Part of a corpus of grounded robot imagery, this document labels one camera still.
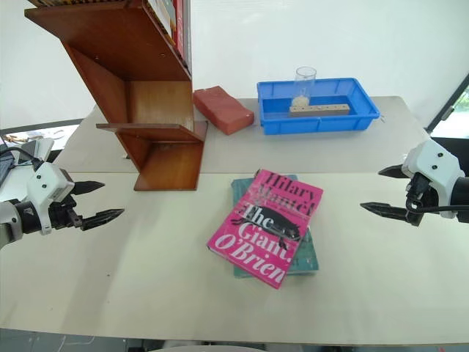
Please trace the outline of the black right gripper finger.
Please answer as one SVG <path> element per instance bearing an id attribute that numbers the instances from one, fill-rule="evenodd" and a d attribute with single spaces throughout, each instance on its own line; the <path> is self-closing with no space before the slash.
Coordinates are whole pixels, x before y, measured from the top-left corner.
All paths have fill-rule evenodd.
<path id="1" fill-rule="evenodd" d="M 407 210 L 383 202 L 362 202 L 360 206 L 383 218 L 406 221 Z"/>
<path id="2" fill-rule="evenodd" d="M 405 177 L 405 174 L 402 171 L 401 164 L 387 166 L 386 168 L 380 170 L 378 172 L 378 175 L 385 176 L 385 177 L 399 178 L 399 179 L 402 179 Z"/>

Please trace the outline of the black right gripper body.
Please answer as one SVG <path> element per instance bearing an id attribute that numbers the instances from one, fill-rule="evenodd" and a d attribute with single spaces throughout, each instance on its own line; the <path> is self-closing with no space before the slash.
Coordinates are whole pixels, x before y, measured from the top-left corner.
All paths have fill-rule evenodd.
<path id="1" fill-rule="evenodd" d="M 423 213 L 419 213 L 418 210 L 423 207 L 421 198 L 426 191 L 426 177 L 421 173 L 416 172 L 406 187 L 406 202 L 405 206 L 407 209 L 406 219 L 407 222 L 413 226 L 418 227 L 424 216 Z"/>

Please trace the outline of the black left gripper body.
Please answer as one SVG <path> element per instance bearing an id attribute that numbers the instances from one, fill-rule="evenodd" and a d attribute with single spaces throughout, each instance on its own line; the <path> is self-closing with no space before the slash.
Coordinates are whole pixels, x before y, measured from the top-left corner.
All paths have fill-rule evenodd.
<path id="1" fill-rule="evenodd" d="M 74 227 L 81 228 L 83 217 L 79 216 L 74 207 L 76 201 L 69 194 L 61 202 L 52 202 L 48 207 L 48 215 L 51 227 L 55 230 Z"/>

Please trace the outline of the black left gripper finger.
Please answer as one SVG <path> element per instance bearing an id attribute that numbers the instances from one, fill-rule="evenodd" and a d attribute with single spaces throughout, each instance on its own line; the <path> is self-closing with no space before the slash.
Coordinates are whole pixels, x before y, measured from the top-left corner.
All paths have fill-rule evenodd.
<path id="1" fill-rule="evenodd" d="M 105 186 L 104 183 L 101 183 L 98 181 L 92 181 L 92 180 L 79 181 L 79 182 L 74 183 L 74 187 L 71 191 L 71 194 L 74 194 L 74 195 L 88 194 L 104 186 Z"/>
<path id="2" fill-rule="evenodd" d="M 94 216 L 82 219 L 80 229 L 86 231 L 103 226 L 120 216 L 124 211 L 124 209 L 109 209 L 97 212 Z"/>

